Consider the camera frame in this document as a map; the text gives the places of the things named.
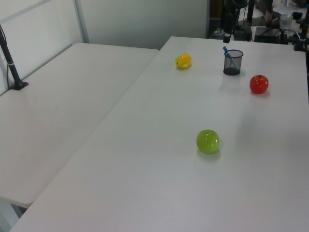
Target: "white panel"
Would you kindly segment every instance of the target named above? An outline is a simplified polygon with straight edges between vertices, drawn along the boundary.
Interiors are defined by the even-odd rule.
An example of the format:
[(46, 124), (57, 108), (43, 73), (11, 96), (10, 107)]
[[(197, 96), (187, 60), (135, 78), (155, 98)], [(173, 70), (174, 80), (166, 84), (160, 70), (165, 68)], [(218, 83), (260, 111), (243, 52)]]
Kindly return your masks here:
[(40, 2), (45, 2), (45, 0), (0, 0), (0, 20), (31, 8)]
[[(2, 27), (21, 78), (69, 45), (82, 41), (74, 0), (50, 0)], [(0, 94), (6, 90), (5, 79), (6, 61), (0, 51)]]
[(92, 44), (160, 49), (170, 36), (205, 38), (208, 0), (77, 0)]

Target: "black stand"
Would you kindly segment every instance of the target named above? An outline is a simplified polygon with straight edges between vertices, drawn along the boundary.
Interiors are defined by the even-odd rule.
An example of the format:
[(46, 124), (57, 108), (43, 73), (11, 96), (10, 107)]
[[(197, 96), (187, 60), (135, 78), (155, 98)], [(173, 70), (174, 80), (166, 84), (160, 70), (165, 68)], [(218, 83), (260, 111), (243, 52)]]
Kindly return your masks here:
[(308, 41), (306, 41), (306, 35), (308, 31), (308, 23), (309, 23), (309, 8), (307, 8), (303, 28), (300, 34), (300, 39), (294, 45), (294, 51), (305, 52), (307, 50)]
[(13, 59), (11, 57), (9, 48), (7, 46), (6, 40), (4, 38), (4, 35), (3, 35), (1, 29), (0, 29), (0, 46), (1, 46), (1, 49), (2, 49), (3, 54), (5, 56), (6, 62), (8, 63), (8, 66), (9, 66), (9, 68), (11, 70), (12, 76), (14, 78), (15, 84), (14, 84), (14, 86), (11, 89), (14, 89), (14, 90), (21, 90), (21, 89), (23, 89), (25, 86), (28, 85), (28, 83), (27, 82), (23, 82), (23, 81), (20, 80), (18, 72), (17, 72), (16, 67), (14, 65)]

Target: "black mesh pen holder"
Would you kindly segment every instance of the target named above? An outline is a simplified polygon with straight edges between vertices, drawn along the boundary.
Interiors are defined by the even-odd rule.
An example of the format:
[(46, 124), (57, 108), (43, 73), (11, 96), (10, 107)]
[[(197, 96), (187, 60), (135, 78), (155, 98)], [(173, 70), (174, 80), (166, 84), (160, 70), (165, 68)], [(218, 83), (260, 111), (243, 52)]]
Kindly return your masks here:
[(229, 50), (229, 54), (224, 53), (224, 69), (226, 75), (235, 76), (240, 74), (241, 59), (243, 52), (239, 50)]

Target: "blue pen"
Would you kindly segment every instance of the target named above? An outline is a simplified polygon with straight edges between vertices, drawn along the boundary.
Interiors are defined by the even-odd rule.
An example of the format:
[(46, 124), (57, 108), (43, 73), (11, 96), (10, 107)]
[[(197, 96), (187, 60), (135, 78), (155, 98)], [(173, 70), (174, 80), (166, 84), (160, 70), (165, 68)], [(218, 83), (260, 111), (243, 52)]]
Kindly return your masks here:
[(234, 67), (239, 70), (239, 67), (238, 67), (237, 63), (233, 60), (233, 58), (232, 58), (230, 52), (228, 51), (228, 49), (224, 46), (223, 50), (225, 51), (226, 56), (230, 58), (230, 61), (233, 63)]

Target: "tabletop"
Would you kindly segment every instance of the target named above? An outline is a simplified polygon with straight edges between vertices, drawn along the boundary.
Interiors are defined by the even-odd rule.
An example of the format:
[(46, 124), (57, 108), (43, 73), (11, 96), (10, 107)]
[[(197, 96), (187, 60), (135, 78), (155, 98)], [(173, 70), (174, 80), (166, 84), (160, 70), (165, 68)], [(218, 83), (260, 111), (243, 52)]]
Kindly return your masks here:
[(157, 54), (77, 43), (0, 97), (0, 199), (29, 207)]
[[(305, 54), (171, 37), (12, 232), (303, 232), (309, 227)], [(192, 66), (174, 60), (187, 52)], [(265, 94), (250, 79), (269, 79)], [(197, 134), (215, 130), (213, 154)]]

